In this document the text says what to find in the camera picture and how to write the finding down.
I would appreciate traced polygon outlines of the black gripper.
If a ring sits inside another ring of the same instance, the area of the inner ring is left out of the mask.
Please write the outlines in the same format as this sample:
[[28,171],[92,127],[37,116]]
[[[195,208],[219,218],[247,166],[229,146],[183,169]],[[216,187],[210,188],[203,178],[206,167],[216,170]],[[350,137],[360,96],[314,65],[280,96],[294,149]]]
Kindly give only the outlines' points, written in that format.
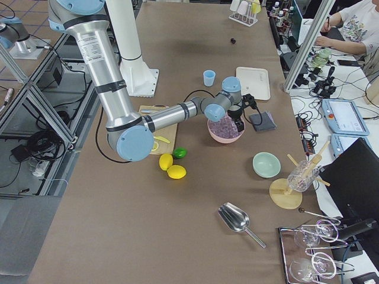
[[243,114],[243,107],[242,106],[232,105],[227,110],[227,114],[231,119],[235,120],[235,125],[236,125],[238,132],[245,130],[245,122],[241,118],[241,116]]

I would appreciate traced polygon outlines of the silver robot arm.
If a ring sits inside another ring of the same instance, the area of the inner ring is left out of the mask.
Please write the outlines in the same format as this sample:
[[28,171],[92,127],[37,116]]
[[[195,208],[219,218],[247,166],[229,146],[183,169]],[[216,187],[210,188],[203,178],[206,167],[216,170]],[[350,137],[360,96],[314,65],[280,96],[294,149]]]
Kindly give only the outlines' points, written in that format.
[[133,109],[127,84],[107,35],[108,1],[49,1],[49,22],[53,30],[73,36],[108,117],[108,143],[127,162],[146,158],[154,143],[153,132],[198,114],[218,122],[227,111],[242,104],[241,85],[227,77],[215,98],[192,98],[152,115]]

